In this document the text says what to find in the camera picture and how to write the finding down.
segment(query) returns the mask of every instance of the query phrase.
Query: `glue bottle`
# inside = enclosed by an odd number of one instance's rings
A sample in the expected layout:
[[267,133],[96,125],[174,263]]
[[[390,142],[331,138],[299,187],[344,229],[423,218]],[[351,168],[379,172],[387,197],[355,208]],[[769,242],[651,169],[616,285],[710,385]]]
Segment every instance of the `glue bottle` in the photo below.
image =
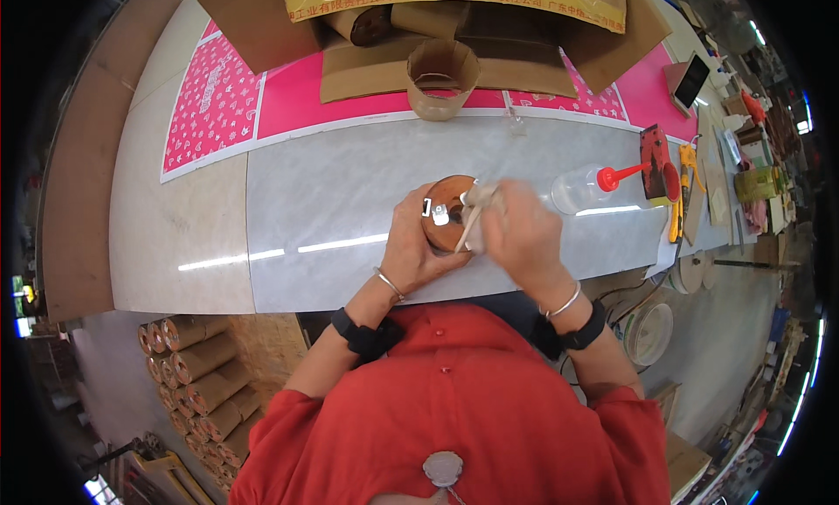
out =
[[642,163],[615,170],[609,166],[587,164],[557,176],[551,183],[550,192],[540,196],[547,206],[575,216],[583,210],[602,208],[604,201],[611,192],[617,190],[622,179],[649,167],[649,163]]

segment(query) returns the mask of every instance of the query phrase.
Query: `cardboard cylinder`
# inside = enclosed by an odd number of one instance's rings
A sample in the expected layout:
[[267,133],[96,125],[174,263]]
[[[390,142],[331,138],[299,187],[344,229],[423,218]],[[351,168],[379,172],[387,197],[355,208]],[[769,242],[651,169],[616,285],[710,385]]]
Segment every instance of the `cardboard cylinder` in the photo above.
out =
[[172,397],[174,398],[175,406],[181,414],[187,418],[195,415],[195,409],[192,407],[192,403],[190,403],[189,396],[186,395],[186,387],[177,387],[172,391]]
[[198,381],[186,386],[192,407],[202,416],[209,415],[226,399],[236,394],[251,380],[242,362],[234,359]]
[[203,416],[201,424],[214,441],[223,441],[237,425],[259,409],[260,403],[257,391],[245,385],[209,415]]
[[190,426],[186,423],[186,419],[186,416],[177,410],[169,413],[169,421],[172,422],[172,426],[181,436],[186,436],[190,433]]
[[163,339],[163,332],[160,330],[160,325],[157,322],[151,322],[147,326],[149,334],[149,344],[152,345],[152,350],[158,354],[166,352],[166,341]]
[[160,360],[166,357],[165,354],[152,354],[146,356],[146,370],[152,376],[155,383],[162,384],[163,379],[160,376]]
[[160,360],[160,378],[163,380],[163,383],[172,390],[175,390],[181,385],[180,381],[178,381],[178,377],[174,375],[174,369],[169,363],[168,357],[164,357]]
[[143,354],[151,356],[154,353],[152,350],[152,342],[149,339],[149,328],[146,325],[140,325],[137,327],[137,341],[140,342],[140,348],[142,349]]
[[190,434],[192,434],[195,439],[199,440],[201,443],[206,443],[210,440],[210,435],[204,432],[204,429],[198,425],[198,416],[187,418],[186,425],[190,427]]
[[186,448],[189,449],[196,458],[201,459],[205,456],[204,444],[196,439],[192,434],[184,436],[184,443],[186,443]]
[[184,385],[236,357],[236,342],[229,334],[219,334],[178,353],[172,353],[174,374]]
[[210,434],[213,441],[224,441],[226,437],[233,432],[240,423],[243,422],[242,416],[236,405],[231,403],[228,399],[218,406],[207,416],[201,416],[201,423],[204,429]]
[[163,340],[173,353],[221,334],[229,327],[230,318],[226,315],[173,315],[160,322]]
[[[425,121],[454,118],[480,75],[481,66],[471,48],[458,41],[429,39],[408,56],[408,103]],[[447,95],[430,93],[435,89]]]
[[391,29],[389,5],[350,8],[322,19],[355,46],[373,45]]
[[204,467],[204,470],[206,470],[211,477],[223,479],[222,475],[218,472],[218,467],[207,461],[206,458],[198,458],[198,462],[201,463],[201,466]]
[[230,465],[239,468],[245,462],[247,455],[250,453],[250,448],[247,444],[247,438],[250,435],[251,427],[257,424],[257,421],[263,418],[262,411],[254,412],[250,418],[244,423],[236,427],[226,439],[218,444],[219,454]]
[[218,474],[229,482],[233,482],[239,474],[239,469],[229,463],[224,463],[218,467]]
[[207,441],[201,446],[204,449],[204,459],[216,467],[224,464],[224,458],[218,453],[218,444],[215,441]]
[[174,403],[172,389],[166,385],[158,385],[158,398],[160,398],[160,402],[166,407],[167,411],[172,412],[178,409],[178,405]]

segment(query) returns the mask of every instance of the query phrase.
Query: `left hand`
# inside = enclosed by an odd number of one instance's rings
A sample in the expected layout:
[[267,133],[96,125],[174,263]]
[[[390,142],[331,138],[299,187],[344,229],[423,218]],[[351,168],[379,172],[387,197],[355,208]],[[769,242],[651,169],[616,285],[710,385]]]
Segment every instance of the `left hand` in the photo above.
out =
[[423,199],[434,183],[426,183],[411,191],[393,209],[388,244],[382,258],[382,274],[403,295],[440,278],[450,270],[459,269],[472,258],[471,252],[437,256],[431,250],[422,229]]

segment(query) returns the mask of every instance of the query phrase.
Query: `white bottle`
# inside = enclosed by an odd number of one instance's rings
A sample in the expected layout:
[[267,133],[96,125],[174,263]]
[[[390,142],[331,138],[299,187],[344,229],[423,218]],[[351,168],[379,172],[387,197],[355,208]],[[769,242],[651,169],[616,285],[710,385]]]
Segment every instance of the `white bottle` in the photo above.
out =
[[563,214],[574,216],[577,212],[600,208],[609,197],[597,182],[597,173],[603,169],[599,164],[586,166],[566,172],[554,179],[549,194],[543,196],[547,206],[554,207]]

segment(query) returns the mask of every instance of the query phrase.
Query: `brown wooden disc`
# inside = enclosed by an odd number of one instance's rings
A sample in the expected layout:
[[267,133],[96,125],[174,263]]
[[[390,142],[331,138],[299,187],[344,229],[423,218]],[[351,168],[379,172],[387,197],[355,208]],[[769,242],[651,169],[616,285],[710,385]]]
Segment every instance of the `brown wooden disc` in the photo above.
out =
[[454,252],[457,242],[463,235],[463,223],[466,222],[460,216],[463,208],[461,194],[469,190],[475,183],[475,178],[469,175],[450,175],[435,183],[425,194],[431,199],[431,211],[435,206],[445,205],[449,220],[445,225],[435,225],[434,216],[422,218],[422,227],[425,238],[444,252]]

